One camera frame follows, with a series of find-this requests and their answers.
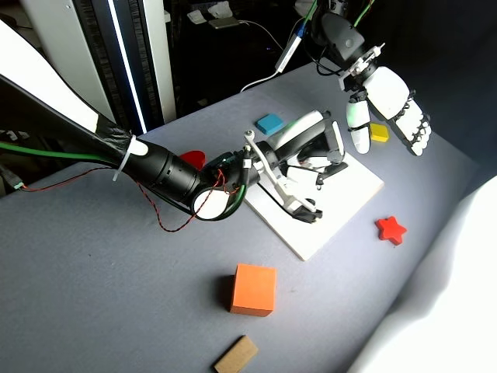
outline blue block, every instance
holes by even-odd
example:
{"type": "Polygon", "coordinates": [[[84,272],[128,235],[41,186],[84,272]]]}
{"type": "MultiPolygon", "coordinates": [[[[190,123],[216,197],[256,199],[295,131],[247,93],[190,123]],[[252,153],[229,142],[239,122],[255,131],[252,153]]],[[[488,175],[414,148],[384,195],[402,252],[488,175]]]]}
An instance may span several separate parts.
{"type": "Polygon", "coordinates": [[[268,114],[264,118],[257,120],[255,126],[264,134],[270,136],[279,131],[284,126],[284,122],[276,114],[268,114]]]}

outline green wire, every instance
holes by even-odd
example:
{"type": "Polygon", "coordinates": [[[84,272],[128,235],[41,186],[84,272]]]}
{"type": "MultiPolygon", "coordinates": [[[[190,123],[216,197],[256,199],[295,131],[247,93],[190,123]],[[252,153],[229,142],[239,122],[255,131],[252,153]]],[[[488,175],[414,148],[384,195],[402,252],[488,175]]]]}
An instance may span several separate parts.
{"type": "Polygon", "coordinates": [[[314,0],[314,2],[311,5],[311,8],[309,9],[308,14],[304,18],[304,25],[303,26],[305,26],[305,24],[308,22],[308,20],[312,17],[312,15],[314,14],[314,10],[316,10],[317,7],[318,7],[318,0],[314,0]]]}
{"type": "Polygon", "coordinates": [[[357,25],[359,24],[360,20],[364,17],[364,15],[367,13],[368,10],[370,10],[372,4],[374,3],[374,0],[371,0],[366,8],[364,8],[364,10],[359,14],[359,16],[357,17],[356,19],[356,22],[354,23],[354,27],[357,27],[357,25]]]}
{"type": "Polygon", "coordinates": [[[105,159],[99,155],[94,154],[80,154],[80,153],[63,153],[63,152],[48,152],[45,150],[23,148],[21,146],[6,144],[5,142],[0,142],[0,148],[9,150],[11,152],[23,153],[26,155],[37,155],[40,157],[50,157],[50,158],[64,158],[64,159],[78,159],[85,161],[100,161],[113,163],[109,159],[105,159]]]}

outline yellow block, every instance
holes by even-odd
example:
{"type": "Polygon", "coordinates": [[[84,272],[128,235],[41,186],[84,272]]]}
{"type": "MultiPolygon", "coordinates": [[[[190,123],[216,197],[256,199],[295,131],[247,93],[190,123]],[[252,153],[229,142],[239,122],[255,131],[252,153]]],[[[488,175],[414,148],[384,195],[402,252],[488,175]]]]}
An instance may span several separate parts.
{"type": "Polygon", "coordinates": [[[388,127],[383,124],[372,123],[370,125],[371,140],[379,142],[387,142],[390,138],[388,127]]]}

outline tan rectangular block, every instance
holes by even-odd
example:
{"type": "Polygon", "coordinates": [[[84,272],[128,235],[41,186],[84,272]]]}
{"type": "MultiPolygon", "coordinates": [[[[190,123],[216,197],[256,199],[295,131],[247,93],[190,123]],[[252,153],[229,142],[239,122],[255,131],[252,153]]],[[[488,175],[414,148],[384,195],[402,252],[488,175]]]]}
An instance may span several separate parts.
{"type": "Polygon", "coordinates": [[[217,373],[238,373],[257,355],[259,349],[248,338],[243,336],[238,342],[214,365],[217,373]]]}

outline white board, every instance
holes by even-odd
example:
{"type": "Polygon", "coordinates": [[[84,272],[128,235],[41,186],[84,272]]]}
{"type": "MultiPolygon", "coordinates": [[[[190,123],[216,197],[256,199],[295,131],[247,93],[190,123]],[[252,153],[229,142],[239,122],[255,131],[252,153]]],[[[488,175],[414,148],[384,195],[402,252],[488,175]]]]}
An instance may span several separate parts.
{"type": "MultiPolygon", "coordinates": [[[[321,190],[307,188],[303,197],[316,201],[322,219],[313,224],[289,216],[258,185],[251,186],[245,202],[302,259],[313,256],[384,185],[383,181],[350,154],[344,158],[349,167],[325,180],[321,190]]],[[[265,175],[260,183],[280,202],[265,175]]]]}

